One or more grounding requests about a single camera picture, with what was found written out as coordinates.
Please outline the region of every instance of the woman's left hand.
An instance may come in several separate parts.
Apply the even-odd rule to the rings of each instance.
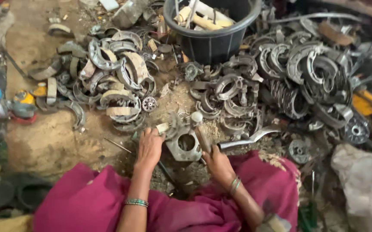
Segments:
[[[165,134],[159,135],[157,128],[146,128],[140,135],[134,171],[152,173],[162,154]]]

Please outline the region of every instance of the woman's arm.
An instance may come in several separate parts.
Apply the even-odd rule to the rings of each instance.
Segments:
[[[206,161],[209,171],[214,179],[220,183],[222,187],[231,192],[232,183],[236,178],[228,157],[219,151],[219,147],[212,146],[213,155],[203,152],[203,158]],[[242,183],[239,184],[233,198],[239,208],[245,215],[245,219],[252,231],[262,224],[264,212],[262,208],[255,202],[251,195],[247,192]]]
[[[132,183],[127,199],[147,201],[152,172],[160,159],[164,135],[159,136],[156,128],[146,128],[139,141],[137,160],[134,165]],[[117,225],[117,232],[144,232],[147,224],[147,208],[139,205],[125,205]]]

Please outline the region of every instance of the woman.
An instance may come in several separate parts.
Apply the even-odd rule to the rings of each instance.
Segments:
[[[203,158],[215,182],[180,201],[149,190],[163,141],[157,129],[142,132],[131,181],[111,166],[98,173],[76,165],[35,213],[34,231],[296,231],[299,171],[291,162],[257,151],[229,161],[213,146]]]

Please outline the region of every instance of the dirt floor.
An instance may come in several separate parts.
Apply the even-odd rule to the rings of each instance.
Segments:
[[[79,41],[83,40],[88,30],[97,24],[96,11],[89,14],[79,7],[78,0],[13,0],[10,11],[14,14],[15,23],[7,32],[6,48],[20,68],[25,71],[47,66],[50,58],[56,54],[56,48],[68,40],[52,37],[46,33],[50,25],[48,18],[63,18],[67,14],[68,18],[62,24],[70,27]],[[107,15],[102,15],[101,19],[97,18],[103,26],[110,25],[108,19]],[[7,65],[6,96],[8,99],[12,98],[19,89],[28,90],[35,86],[36,83],[25,80],[11,63],[8,62]],[[174,65],[175,61],[170,56],[159,63],[162,72],[155,76],[158,90],[178,76],[178,73],[173,70]],[[187,113],[194,111],[195,103],[188,94],[188,86],[185,82],[176,86],[173,94],[169,93],[159,98],[158,102],[158,110],[152,112],[147,119],[149,126],[168,121],[169,110]],[[112,165],[120,175],[129,177],[136,151],[135,143],[130,140],[131,134],[115,130],[105,111],[89,111],[86,108],[86,114],[86,130],[83,133],[73,131],[75,116],[68,110],[48,115],[39,114],[36,123],[32,125],[9,123],[6,142],[10,166],[15,171],[37,172],[56,180],[78,162],[83,162],[95,170]],[[210,131],[209,135],[214,142],[228,139],[215,121],[206,122],[205,128]],[[104,140],[104,137],[111,138],[133,153],[116,147]],[[271,138],[264,138],[250,147],[229,153],[239,154],[252,148],[283,153],[281,142]],[[209,178],[202,164],[175,162],[168,151],[163,150],[162,161],[187,193]],[[159,168],[155,169],[151,188],[167,193],[173,191],[173,186],[168,183]]]

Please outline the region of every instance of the metal scrap pile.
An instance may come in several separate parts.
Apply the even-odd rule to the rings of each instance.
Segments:
[[[85,123],[80,105],[106,110],[120,131],[142,126],[146,112],[156,109],[156,83],[149,71],[158,70],[151,55],[143,52],[143,41],[130,31],[93,28],[86,48],[68,41],[57,49],[59,56],[44,70],[29,75],[48,79],[48,95],[37,99],[45,112],[67,106],[78,117],[74,129]],[[57,91],[63,98],[57,98]]]
[[[307,18],[273,24],[263,34],[246,37],[239,55],[222,65],[185,64],[196,109],[206,119],[220,118],[225,132],[240,139],[262,128],[259,92],[265,106],[277,106],[289,119],[305,122],[308,130],[342,128],[344,139],[364,143],[368,123],[351,108],[353,51],[318,28]]]

